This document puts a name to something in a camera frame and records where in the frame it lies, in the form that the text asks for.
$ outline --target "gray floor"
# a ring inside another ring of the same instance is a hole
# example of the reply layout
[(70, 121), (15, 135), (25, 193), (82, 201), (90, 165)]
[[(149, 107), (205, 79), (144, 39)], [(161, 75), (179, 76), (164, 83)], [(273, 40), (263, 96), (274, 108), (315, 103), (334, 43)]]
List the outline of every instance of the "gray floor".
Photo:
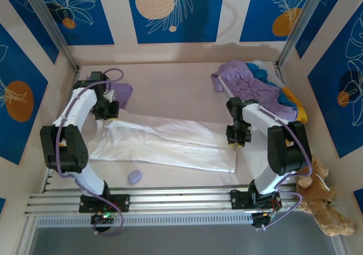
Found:
[(330, 238), (293, 212), (267, 231), (249, 225), (126, 227), (112, 237), (90, 228), (37, 229), (32, 255), (332, 255)]

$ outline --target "white pants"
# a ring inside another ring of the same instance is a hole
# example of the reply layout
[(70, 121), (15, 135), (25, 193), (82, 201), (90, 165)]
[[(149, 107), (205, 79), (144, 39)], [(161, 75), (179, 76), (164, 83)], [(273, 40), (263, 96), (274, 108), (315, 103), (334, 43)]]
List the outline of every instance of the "white pants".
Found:
[(143, 161), (235, 172), (236, 152), (227, 144), (226, 124), (130, 114), (97, 121), (89, 159)]

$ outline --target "table surface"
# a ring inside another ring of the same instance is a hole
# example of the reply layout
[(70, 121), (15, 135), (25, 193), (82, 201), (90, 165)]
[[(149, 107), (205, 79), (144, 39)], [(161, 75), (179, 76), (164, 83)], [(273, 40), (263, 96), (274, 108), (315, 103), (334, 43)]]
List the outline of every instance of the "table surface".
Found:
[[(218, 70), (220, 64), (206, 62), (82, 66), (79, 79), (86, 79), (92, 71), (117, 67), (125, 72), (121, 83), (129, 83), (134, 89), (126, 106), (128, 112), (227, 125), (232, 124), (232, 118), (225, 106), (227, 97), (223, 92), (214, 91), (210, 81), (210, 75)], [(271, 62), (266, 64), (274, 71)], [(119, 72), (112, 71), (107, 75), (113, 80), (119, 77)], [(249, 184), (268, 165), (267, 137), (258, 130), (252, 132), (252, 142), (238, 149), (235, 173), (137, 161), (90, 160), (89, 165), (112, 188)], [(141, 181), (132, 185), (127, 178), (135, 169), (139, 169), (143, 176)], [(48, 183), (47, 190), (75, 188), (71, 180), (61, 179), (56, 173), (49, 178)]]

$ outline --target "teddy bear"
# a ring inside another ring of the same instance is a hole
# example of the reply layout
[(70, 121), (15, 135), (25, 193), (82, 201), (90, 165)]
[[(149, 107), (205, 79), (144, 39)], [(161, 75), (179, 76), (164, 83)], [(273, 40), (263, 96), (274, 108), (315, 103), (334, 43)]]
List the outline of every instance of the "teddy bear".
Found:
[[(329, 169), (315, 156), (311, 165), (311, 176), (300, 176), (297, 180), (296, 191), (303, 196), (299, 209), (312, 214), (319, 228), (328, 236), (351, 235), (356, 231), (354, 222), (336, 211), (330, 203), (335, 198), (335, 191), (325, 183)], [(298, 173), (307, 174), (308, 167)]]

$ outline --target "purple cloth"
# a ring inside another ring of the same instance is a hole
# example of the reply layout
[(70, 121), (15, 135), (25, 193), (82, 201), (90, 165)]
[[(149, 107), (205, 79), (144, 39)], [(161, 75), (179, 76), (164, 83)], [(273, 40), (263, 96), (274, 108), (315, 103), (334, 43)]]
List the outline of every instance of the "purple cloth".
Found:
[(130, 95), (133, 92), (133, 88), (130, 84), (127, 83), (111, 83), (110, 90), (115, 91), (115, 100), (119, 102), (120, 109), (125, 109), (127, 105), (127, 101), (129, 100)]
[(245, 62), (231, 61), (224, 63), (220, 66), (218, 72), (212, 74), (214, 90), (223, 91), (223, 86), (218, 79), (219, 75), (234, 96), (239, 96), (241, 100), (255, 99), (262, 107), (280, 118), (295, 121), (296, 109), (277, 102), (280, 89), (254, 78)]

